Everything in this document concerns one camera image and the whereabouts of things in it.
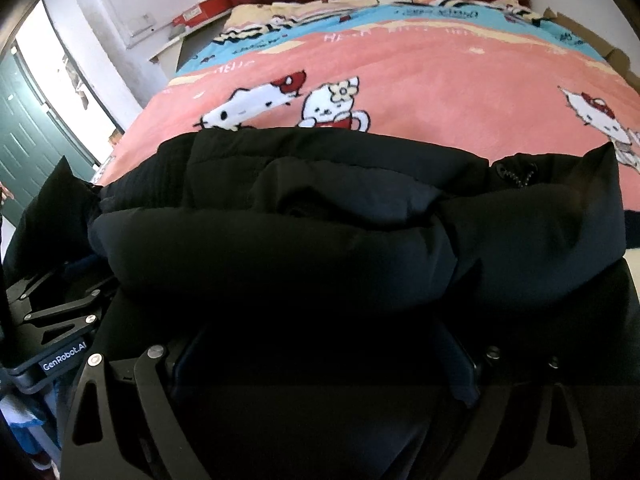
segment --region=silver bolt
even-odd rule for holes
[[[497,361],[500,359],[500,349],[497,346],[489,346],[486,349],[485,355],[491,359],[491,361]]]
[[[101,354],[92,354],[87,359],[87,362],[89,363],[89,366],[97,366],[102,362],[102,355]]]
[[[158,359],[159,357],[162,357],[162,354],[164,354],[164,348],[162,345],[153,345],[146,351],[146,355],[152,359]]]

